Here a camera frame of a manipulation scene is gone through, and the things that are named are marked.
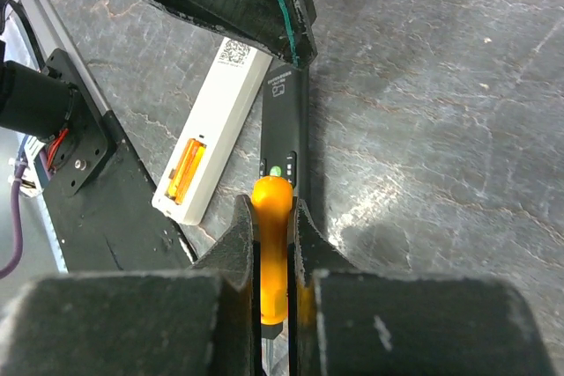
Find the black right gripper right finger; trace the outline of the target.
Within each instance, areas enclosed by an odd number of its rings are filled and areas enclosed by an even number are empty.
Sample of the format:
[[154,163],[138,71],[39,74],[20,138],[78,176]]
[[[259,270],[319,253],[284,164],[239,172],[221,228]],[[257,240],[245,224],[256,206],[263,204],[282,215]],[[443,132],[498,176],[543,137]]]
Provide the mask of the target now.
[[303,201],[289,225],[292,375],[552,375],[523,295],[494,277],[355,268]]

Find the black remote control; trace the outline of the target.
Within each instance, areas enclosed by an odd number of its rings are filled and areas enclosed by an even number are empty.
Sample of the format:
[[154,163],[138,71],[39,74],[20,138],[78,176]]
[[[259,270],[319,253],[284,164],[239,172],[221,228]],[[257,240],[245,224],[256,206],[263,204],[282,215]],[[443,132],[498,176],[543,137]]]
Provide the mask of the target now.
[[284,64],[267,72],[263,96],[259,176],[280,176],[294,195],[310,197],[309,69]]

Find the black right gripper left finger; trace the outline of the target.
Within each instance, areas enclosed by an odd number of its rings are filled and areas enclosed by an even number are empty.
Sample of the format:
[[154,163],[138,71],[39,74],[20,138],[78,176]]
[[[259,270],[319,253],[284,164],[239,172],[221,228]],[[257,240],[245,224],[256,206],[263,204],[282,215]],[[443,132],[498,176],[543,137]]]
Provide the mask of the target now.
[[261,374],[256,235],[240,195],[228,229],[189,269],[32,281],[3,310],[2,374]]

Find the orange handle screwdriver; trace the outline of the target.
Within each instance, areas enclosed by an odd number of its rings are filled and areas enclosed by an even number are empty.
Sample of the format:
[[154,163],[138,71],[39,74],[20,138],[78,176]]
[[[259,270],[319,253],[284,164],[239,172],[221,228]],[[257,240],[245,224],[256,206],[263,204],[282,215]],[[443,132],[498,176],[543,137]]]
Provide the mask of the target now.
[[260,324],[271,355],[273,340],[288,326],[291,375],[317,375],[316,309],[312,278],[306,272],[305,238],[299,231],[300,202],[291,183],[264,176],[253,188],[251,204],[260,246]]

